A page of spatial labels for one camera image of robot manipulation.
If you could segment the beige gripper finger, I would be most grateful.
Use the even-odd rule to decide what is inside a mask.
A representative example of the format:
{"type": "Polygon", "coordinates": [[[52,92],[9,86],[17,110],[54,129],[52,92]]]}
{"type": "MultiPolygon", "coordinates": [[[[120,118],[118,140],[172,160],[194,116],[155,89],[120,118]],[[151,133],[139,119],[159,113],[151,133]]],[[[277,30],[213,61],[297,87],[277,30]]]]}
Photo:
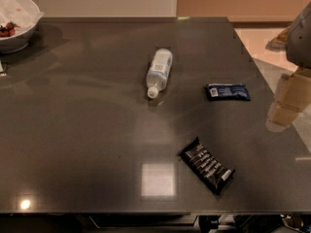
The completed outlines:
{"type": "Polygon", "coordinates": [[[299,110],[274,101],[268,110],[265,126],[271,132],[282,132],[298,118],[299,114],[299,110]]]}
{"type": "Polygon", "coordinates": [[[283,107],[302,112],[311,104],[311,69],[299,67],[283,74],[278,81],[275,100],[283,107]]]}

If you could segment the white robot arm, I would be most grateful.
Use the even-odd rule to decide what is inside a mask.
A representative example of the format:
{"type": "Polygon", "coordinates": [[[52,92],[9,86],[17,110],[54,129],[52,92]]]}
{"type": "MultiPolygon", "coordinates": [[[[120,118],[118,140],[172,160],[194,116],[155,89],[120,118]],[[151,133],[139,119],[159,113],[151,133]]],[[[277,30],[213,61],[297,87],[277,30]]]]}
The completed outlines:
{"type": "Polygon", "coordinates": [[[277,83],[265,126],[272,132],[288,128],[311,104],[311,3],[300,12],[289,28],[287,60],[297,66],[277,83]]]}

